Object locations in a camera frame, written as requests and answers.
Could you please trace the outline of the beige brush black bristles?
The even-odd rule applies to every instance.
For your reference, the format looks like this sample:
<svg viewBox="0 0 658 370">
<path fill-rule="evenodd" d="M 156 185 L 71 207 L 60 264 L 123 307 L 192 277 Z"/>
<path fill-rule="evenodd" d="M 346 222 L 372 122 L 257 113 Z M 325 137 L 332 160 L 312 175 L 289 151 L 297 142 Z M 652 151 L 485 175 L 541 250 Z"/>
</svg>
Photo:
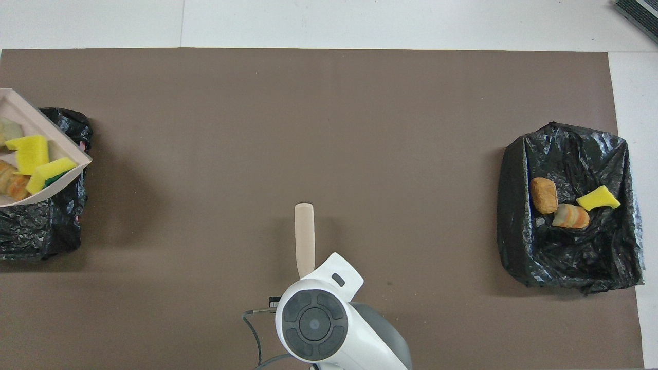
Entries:
<svg viewBox="0 0 658 370">
<path fill-rule="evenodd" d="M 298 203 L 294 208 L 296 265 L 299 278 L 315 271 L 315 213 L 312 203 Z"/>
</svg>

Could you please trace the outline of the yellow sponge piece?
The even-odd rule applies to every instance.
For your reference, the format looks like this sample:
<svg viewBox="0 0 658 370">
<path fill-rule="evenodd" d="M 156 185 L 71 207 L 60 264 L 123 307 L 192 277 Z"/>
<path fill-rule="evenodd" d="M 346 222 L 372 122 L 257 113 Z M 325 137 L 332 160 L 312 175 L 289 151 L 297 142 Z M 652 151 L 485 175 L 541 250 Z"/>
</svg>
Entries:
<svg viewBox="0 0 658 370">
<path fill-rule="evenodd" d="M 620 201 L 612 194 L 612 192 L 605 185 L 601 185 L 592 192 L 584 196 L 578 197 L 576 203 L 586 211 L 592 211 L 595 208 L 612 208 L 616 209 L 620 206 Z"/>
<path fill-rule="evenodd" d="M 49 162 L 48 141 L 42 135 L 31 135 L 5 141 L 15 151 L 16 175 L 33 175 L 36 167 Z"/>
<path fill-rule="evenodd" d="M 52 162 L 36 166 L 30 180 L 26 185 L 26 191 L 33 195 L 47 187 L 46 182 L 52 178 L 59 178 L 64 173 L 74 169 L 77 164 L 68 157 L 59 158 Z"/>
</svg>

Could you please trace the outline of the striped toy croissant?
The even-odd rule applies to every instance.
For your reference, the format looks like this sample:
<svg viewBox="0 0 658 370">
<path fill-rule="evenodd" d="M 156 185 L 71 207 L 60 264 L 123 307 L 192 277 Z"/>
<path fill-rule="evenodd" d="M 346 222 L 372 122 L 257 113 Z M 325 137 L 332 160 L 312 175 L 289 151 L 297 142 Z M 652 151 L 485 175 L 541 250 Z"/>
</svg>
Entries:
<svg viewBox="0 0 658 370">
<path fill-rule="evenodd" d="M 9 162 L 0 161 L 0 195 L 21 201 L 30 196 L 27 190 L 31 176 L 19 175 L 18 169 Z"/>
<path fill-rule="evenodd" d="M 553 213 L 553 227 L 584 229 L 589 224 L 589 213 L 581 206 L 559 203 L 557 210 Z"/>
<path fill-rule="evenodd" d="M 23 137 L 23 128 L 13 120 L 0 117 L 0 147 L 6 147 L 6 142 Z"/>
</svg>

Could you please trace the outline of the brown toy bread roll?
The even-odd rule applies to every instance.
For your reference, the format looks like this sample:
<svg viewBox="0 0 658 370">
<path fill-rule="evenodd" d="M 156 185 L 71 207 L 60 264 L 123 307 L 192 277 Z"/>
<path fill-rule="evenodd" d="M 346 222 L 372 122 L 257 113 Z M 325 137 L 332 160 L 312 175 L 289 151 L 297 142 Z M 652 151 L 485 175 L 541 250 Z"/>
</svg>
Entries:
<svg viewBox="0 0 658 370">
<path fill-rule="evenodd" d="M 552 214 L 558 209 L 558 196 L 555 183 L 543 177 L 535 177 L 529 182 L 529 194 L 534 208 L 540 214 Z"/>
</svg>

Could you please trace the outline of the beige plastic dustpan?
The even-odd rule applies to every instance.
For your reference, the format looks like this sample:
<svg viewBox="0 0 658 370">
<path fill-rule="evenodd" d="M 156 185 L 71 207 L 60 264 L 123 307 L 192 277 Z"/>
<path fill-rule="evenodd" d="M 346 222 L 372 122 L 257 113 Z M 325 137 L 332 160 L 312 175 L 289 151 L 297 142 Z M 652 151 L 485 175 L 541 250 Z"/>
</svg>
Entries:
<svg viewBox="0 0 658 370">
<path fill-rule="evenodd" d="M 10 197 L 0 195 L 0 208 L 34 204 L 47 200 L 66 188 L 92 163 L 92 158 L 85 150 L 75 144 L 57 125 L 12 88 L 0 87 L 0 118 L 12 120 L 21 125 L 26 136 L 44 136 L 48 143 L 49 159 L 52 161 L 68 157 L 76 163 L 75 168 L 68 171 L 57 181 L 24 200 L 12 201 Z"/>
</svg>

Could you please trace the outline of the black bagged pink bin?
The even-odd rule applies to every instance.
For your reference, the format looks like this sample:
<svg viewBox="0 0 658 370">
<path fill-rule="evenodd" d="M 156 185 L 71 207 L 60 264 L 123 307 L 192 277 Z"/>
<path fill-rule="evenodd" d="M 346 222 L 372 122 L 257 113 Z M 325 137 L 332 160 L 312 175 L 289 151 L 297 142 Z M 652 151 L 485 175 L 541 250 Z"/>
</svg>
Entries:
<svg viewBox="0 0 658 370">
<path fill-rule="evenodd" d="M 65 108 L 42 108 L 40 112 L 87 153 L 93 131 L 83 114 Z M 0 161 L 16 167 L 15 151 L 0 147 Z M 0 261 L 44 260 L 80 247 L 79 218 L 87 201 L 84 173 L 85 169 L 47 200 L 0 208 Z M 59 178 L 48 180 L 47 186 Z"/>
</svg>

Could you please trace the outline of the brown table mat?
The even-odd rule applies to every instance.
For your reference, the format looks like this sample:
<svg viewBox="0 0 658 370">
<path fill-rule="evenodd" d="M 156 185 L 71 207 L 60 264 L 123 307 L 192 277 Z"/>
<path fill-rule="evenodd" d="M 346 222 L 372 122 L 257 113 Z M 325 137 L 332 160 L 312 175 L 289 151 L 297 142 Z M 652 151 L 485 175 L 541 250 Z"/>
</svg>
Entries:
<svg viewBox="0 0 658 370">
<path fill-rule="evenodd" d="M 644 365 L 633 288 L 527 288 L 496 241 L 510 143 L 617 131 L 604 52 L 4 50 L 0 87 L 94 131 L 81 248 L 0 262 L 0 370 L 254 368 L 300 201 L 414 370 Z"/>
</svg>

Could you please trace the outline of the grey ridged device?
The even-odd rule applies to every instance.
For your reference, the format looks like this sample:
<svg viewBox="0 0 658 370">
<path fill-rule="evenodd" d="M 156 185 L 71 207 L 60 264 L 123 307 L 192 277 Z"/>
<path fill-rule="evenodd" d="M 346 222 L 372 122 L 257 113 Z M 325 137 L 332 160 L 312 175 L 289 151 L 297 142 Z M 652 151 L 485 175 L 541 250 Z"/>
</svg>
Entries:
<svg viewBox="0 0 658 370">
<path fill-rule="evenodd" d="M 658 0 L 611 0 L 615 9 L 658 44 Z"/>
</svg>

